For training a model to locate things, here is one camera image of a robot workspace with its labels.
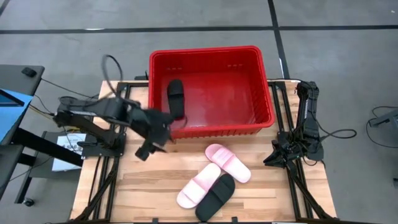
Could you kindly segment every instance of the black slipper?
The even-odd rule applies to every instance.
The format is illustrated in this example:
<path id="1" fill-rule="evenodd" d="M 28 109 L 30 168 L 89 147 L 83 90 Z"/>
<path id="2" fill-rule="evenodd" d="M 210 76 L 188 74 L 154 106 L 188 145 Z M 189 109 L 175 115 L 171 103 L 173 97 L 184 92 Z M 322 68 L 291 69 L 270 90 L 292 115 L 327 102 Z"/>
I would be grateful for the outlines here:
<path id="1" fill-rule="evenodd" d="M 184 89 L 181 80 L 172 80 L 167 87 L 170 114 L 174 119 L 182 119 L 184 113 Z"/>
<path id="2" fill-rule="evenodd" d="M 222 175 L 209 192 L 199 202 L 195 215 L 202 222 L 207 222 L 234 194 L 235 181 L 229 174 Z"/>

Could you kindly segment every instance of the red basket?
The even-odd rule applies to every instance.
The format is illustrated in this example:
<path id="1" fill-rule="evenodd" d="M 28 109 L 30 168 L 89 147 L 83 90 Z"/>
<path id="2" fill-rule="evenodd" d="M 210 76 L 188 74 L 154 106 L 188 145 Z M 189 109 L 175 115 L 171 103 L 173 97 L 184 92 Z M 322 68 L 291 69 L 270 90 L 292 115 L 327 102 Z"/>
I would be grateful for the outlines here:
<path id="1" fill-rule="evenodd" d="M 173 138 L 254 134 L 274 123 L 255 46 L 158 50 L 149 64 L 150 108 L 169 112 L 167 86 L 174 79 L 183 83 L 187 120 L 172 124 Z"/>

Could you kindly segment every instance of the concrete floor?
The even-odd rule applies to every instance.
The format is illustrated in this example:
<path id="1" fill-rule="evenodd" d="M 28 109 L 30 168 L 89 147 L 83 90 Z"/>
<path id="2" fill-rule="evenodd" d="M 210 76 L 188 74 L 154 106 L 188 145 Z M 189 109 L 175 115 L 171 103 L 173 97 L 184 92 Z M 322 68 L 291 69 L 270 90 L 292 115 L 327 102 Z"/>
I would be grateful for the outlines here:
<path id="1" fill-rule="evenodd" d="M 274 2 L 280 26 L 398 24 L 395 0 Z M 0 30 L 271 25 L 263 0 L 11 0 L 0 17 Z M 318 119 L 322 126 L 329 131 L 358 131 L 354 139 L 324 142 L 338 216 L 396 223 L 398 190 L 392 178 L 398 177 L 398 149 L 373 144 L 365 124 L 373 107 L 398 105 L 398 30 L 282 31 L 281 36 L 291 78 L 316 81 L 320 88 Z M 44 78 L 94 95 L 103 79 L 102 54 L 115 56 L 125 79 L 132 80 L 143 75 L 154 50 L 229 45 L 258 46 L 267 76 L 282 77 L 273 31 L 0 35 L 0 63 L 43 65 Z M 54 111 L 57 98 L 69 93 L 42 82 L 37 95 Z M 41 108 L 36 98 L 32 104 Z M 22 127 L 35 134 L 58 130 L 30 111 Z M 372 129 L 371 135 L 383 144 L 398 145 L 388 125 Z M 14 175 L 26 169 L 17 166 Z M 78 177 L 75 181 L 34 179 L 27 195 L 37 204 L 31 208 L 13 204 L 21 181 L 8 185 L 0 201 L 0 223 L 54 223 L 68 218 Z"/>

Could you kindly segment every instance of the pink slide sandal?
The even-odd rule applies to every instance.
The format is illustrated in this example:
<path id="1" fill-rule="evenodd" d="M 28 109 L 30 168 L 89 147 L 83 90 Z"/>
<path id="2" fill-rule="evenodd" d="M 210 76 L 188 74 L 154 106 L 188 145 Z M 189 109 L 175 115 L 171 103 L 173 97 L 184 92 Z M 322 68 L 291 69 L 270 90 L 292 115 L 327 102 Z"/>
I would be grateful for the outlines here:
<path id="1" fill-rule="evenodd" d="M 240 183 L 246 183 L 251 177 L 250 170 L 229 149 L 220 144 L 211 144 L 206 148 L 206 157 L 231 174 Z"/>
<path id="2" fill-rule="evenodd" d="M 207 191 L 221 174 L 218 165 L 208 164 L 178 193 L 177 203 L 183 208 L 193 208 L 205 197 Z"/>

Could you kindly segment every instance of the wooden table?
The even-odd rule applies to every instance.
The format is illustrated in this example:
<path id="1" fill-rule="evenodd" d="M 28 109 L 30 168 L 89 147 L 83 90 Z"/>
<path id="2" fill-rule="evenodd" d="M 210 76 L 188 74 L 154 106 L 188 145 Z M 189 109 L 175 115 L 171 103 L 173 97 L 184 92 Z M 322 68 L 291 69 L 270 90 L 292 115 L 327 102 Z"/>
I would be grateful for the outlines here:
<path id="1" fill-rule="evenodd" d="M 299 107 L 299 98 L 295 94 L 296 86 L 297 83 L 286 82 L 294 120 L 297 119 Z M 103 82 L 99 97 L 107 93 L 109 87 Z M 288 127 L 280 91 L 278 95 L 284 125 Z M 140 101 L 145 108 L 148 98 L 147 88 L 133 88 L 130 98 Z M 99 118 L 95 119 L 95 123 L 102 128 L 109 126 Z M 159 218 L 160 222 L 197 222 L 195 209 L 179 207 L 176 198 L 188 180 L 209 164 L 204 150 L 212 143 L 223 144 L 231 149 L 249 167 L 252 177 L 246 184 L 235 182 L 234 195 L 210 222 L 230 222 L 231 217 L 238 217 L 240 222 L 295 220 L 286 170 L 266 167 L 262 163 L 272 152 L 271 141 L 276 138 L 278 130 L 275 119 L 274 125 L 256 135 L 178 139 L 176 144 L 166 145 L 165 148 L 169 153 L 155 153 L 143 162 L 134 155 L 143 140 L 129 129 L 125 154 L 119 164 L 111 221 L 151 222 L 152 218 Z M 96 161 L 95 157 L 84 161 L 71 218 L 75 218 L 87 206 Z M 303 168 L 309 191 L 327 213 L 335 216 L 323 164 L 318 163 L 315 166 L 303 164 Z M 100 170 L 101 165 L 95 186 L 98 183 Z M 297 193 L 301 214 L 304 217 L 303 197 L 299 189 Z M 107 195 L 106 192 L 101 204 L 100 218 L 104 217 Z"/>

